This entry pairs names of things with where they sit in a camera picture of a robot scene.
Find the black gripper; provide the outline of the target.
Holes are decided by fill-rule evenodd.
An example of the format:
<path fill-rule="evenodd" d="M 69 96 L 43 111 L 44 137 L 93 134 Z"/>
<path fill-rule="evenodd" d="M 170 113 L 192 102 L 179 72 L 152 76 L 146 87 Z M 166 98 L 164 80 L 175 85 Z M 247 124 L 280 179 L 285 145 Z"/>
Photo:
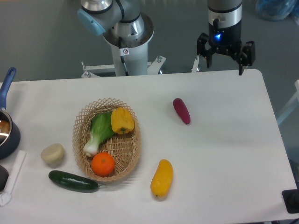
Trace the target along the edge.
<path fill-rule="evenodd" d="M 206 60 L 207 68 L 212 66 L 212 56 L 215 53 L 233 55 L 233 59 L 239 64 L 238 75 L 241 76 L 244 69 L 252 66 L 255 61 L 255 42 L 241 42 L 242 23 L 214 30 L 209 24 L 209 35 L 201 33 L 197 39 L 197 55 Z"/>

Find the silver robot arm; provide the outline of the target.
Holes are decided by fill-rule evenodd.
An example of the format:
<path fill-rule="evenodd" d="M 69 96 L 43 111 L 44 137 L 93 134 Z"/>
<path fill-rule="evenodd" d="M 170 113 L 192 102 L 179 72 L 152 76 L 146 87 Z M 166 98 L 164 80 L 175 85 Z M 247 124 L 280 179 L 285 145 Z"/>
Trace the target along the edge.
<path fill-rule="evenodd" d="M 192 72 L 199 70 L 199 58 L 212 65 L 213 54 L 231 57 L 239 65 L 239 75 L 255 61 L 255 43 L 241 42 L 242 1 L 209 0 L 209 33 L 197 39 L 197 58 Z M 151 19 L 140 11 L 137 0 L 83 0 L 77 12 L 84 27 L 102 35 L 111 46 L 117 76 L 153 75 L 161 72 L 165 58 L 148 62 L 148 43 L 154 34 Z"/>

